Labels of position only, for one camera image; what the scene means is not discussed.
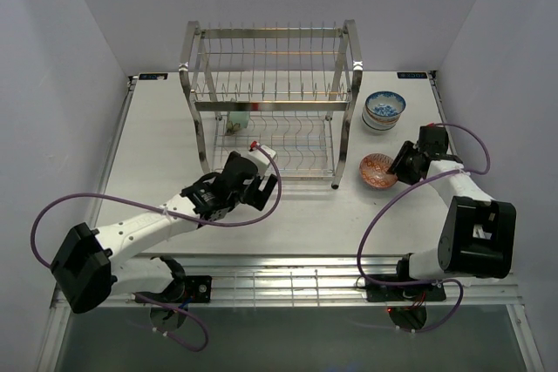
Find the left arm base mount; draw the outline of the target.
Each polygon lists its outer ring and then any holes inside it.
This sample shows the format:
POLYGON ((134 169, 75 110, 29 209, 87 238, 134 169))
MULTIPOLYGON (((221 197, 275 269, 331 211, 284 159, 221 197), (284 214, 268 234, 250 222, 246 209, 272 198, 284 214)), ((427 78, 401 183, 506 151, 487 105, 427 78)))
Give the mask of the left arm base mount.
POLYGON ((139 292, 157 302, 167 304, 209 303, 211 300, 213 277, 210 275, 186 275, 174 279, 161 292, 139 292))

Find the white ribbed bowl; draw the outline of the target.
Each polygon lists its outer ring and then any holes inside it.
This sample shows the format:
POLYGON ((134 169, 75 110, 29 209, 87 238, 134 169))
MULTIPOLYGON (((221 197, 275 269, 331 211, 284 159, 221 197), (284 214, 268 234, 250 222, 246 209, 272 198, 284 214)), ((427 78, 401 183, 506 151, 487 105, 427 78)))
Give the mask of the white ribbed bowl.
POLYGON ((370 129, 377 132, 387 132, 391 130, 398 122, 397 119, 382 121, 382 120, 376 120, 374 118, 369 118, 368 116, 365 115, 362 115, 361 119, 370 129))

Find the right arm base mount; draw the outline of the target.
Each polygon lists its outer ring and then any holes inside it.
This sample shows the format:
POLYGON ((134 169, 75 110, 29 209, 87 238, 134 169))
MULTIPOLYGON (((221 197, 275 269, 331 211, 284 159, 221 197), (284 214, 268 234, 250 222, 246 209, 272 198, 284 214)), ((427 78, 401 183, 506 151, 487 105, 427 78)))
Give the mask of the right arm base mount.
POLYGON ((360 276, 355 282, 355 288, 365 292, 368 302, 414 302, 446 300, 446 292, 442 286, 430 282, 410 281, 408 286, 378 285, 360 276))

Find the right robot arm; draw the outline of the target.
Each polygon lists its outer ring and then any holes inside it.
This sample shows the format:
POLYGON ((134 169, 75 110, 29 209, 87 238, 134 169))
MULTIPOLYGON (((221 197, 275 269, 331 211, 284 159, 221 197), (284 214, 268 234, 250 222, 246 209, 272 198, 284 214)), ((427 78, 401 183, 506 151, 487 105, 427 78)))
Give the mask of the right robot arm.
POLYGON ((511 270, 515 207, 492 198, 471 178, 462 160, 449 153, 450 139, 438 124, 419 128, 418 140, 406 141, 387 170, 408 186, 431 181, 448 208, 438 244, 410 253, 398 262, 396 294, 413 300, 425 281, 454 277, 504 279, 511 270))

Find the blue floral pattern bowl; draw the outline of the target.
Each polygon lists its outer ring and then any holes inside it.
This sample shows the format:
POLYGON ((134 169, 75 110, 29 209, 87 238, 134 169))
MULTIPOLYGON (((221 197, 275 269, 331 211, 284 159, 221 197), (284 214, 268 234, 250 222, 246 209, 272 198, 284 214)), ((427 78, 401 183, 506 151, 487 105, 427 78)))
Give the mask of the blue floral pattern bowl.
POLYGON ((373 92, 364 102, 365 113, 382 122, 399 119, 405 108, 405 99, 393 91, 373 92))

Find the blue zigzag pattern bowl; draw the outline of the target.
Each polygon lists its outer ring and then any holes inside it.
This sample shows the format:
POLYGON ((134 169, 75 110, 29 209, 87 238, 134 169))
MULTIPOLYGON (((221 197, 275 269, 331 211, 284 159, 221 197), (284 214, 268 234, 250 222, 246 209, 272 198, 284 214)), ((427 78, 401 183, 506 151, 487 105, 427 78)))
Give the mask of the blue zigzag pattern bowl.
POLYGON ((391 157, 382 153, 372 153, 362 158, 358 170, 365 184, 374 189, 384 190, 398 182, 395 174, 388 173, 392 163, 391 157))

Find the orange rimmed spotted bowl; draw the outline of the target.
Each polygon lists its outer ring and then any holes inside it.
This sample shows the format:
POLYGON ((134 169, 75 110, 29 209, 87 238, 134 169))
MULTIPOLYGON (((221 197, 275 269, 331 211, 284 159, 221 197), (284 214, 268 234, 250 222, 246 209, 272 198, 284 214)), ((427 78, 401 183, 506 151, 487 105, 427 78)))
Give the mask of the orange rimmed spotted bowl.
POLYGON ((366 110, 363 110, 362 119, 369 127, 379 131, 386 131, 396 125, 400 119, 400 115, 384 117, 370 114, 366 110))

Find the pale green floral bowl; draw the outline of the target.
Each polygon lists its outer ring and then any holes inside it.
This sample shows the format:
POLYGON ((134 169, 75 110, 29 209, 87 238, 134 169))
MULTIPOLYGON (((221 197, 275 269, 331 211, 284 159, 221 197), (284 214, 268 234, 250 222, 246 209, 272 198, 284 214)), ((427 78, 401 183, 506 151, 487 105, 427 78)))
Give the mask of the pale green floral bowl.
POLYGON ((226 135, 234 135, 237 132, 246 129, 250 121, 248 112, 228 112, 226 118, 226 135))

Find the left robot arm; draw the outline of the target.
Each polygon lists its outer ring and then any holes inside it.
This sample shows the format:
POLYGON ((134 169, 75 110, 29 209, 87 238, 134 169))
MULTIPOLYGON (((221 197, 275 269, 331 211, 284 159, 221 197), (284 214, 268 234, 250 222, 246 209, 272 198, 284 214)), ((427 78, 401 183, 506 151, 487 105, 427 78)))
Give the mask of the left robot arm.
POLYGON ((138 254, 204 226, 225 227, 224 218, 240 204, 261 211, 282 190, 276 151, 254 143, 245 154, 231 152, 224 168, 208 173, 161 206, 108 226, 73 227, 51 263, 51 273, 75 314, 89 312, 117 294, 181 303, 187 276, 170 256, 138 259, 138 254))

